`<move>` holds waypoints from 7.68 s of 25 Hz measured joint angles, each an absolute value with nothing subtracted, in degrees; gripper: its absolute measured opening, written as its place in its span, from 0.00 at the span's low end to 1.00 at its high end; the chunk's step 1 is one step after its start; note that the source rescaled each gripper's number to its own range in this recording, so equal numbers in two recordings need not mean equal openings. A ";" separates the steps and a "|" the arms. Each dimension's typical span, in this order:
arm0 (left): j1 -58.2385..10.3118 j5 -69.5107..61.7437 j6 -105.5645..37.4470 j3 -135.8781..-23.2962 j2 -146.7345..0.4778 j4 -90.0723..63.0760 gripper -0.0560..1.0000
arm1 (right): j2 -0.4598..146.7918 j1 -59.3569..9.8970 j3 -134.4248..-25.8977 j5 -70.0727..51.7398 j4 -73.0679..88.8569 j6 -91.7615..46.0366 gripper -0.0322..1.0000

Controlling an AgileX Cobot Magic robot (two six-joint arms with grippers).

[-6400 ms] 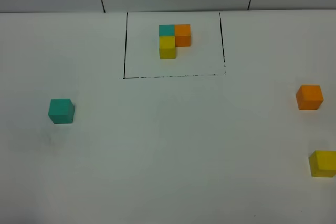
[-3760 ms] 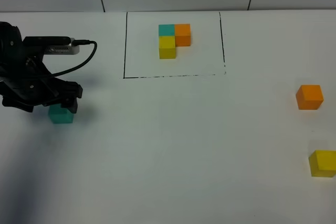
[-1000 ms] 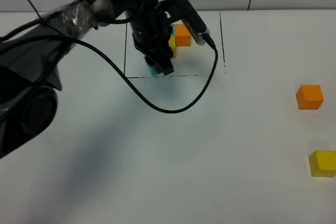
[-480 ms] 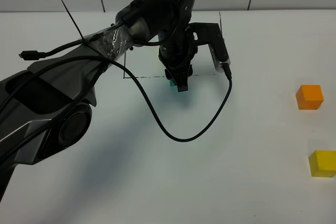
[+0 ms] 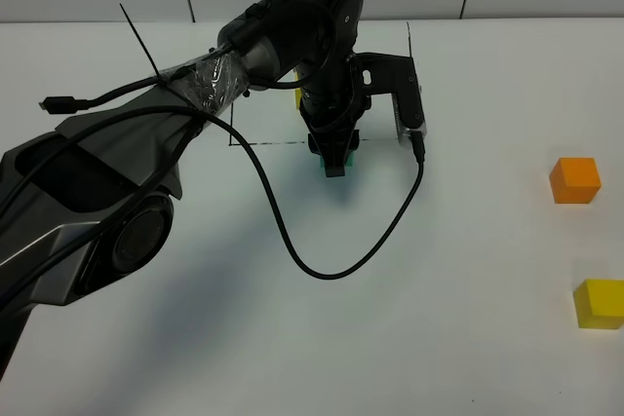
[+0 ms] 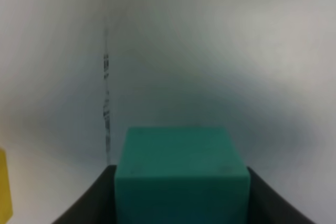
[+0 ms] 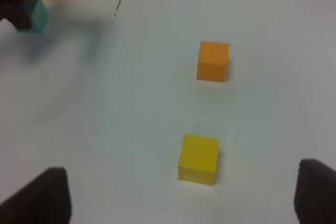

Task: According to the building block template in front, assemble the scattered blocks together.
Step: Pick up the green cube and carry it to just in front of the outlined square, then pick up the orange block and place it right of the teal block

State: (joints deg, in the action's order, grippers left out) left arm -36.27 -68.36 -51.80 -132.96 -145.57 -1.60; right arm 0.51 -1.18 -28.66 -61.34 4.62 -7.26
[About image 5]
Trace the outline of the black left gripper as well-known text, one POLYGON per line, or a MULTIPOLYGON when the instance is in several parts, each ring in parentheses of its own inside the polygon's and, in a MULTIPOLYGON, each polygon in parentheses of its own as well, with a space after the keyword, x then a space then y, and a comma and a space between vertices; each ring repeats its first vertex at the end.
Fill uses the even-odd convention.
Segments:
POLYGON ((319 79, 306 85, 302 91, 299 114, 308 130, 309 150, 325 160, 326 177, 345 175, 345 161, 360 143, 359 119, 351 106, 353 97, 348 60, 349 53, 335 63, 319 79))

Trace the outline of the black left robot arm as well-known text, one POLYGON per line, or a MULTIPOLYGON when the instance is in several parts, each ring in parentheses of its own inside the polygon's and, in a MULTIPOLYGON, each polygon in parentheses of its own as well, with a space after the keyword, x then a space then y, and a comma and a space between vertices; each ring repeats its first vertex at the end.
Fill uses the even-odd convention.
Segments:
POLYGON ((52 131, 1 160, 1 361, 32 309, 64 306, 142 268, 166 242, 181 195, 177 163, 252 90, 296 84, 333 110, 364 0, 259 0, 207 54, 96 99, 50 96, 52 131))

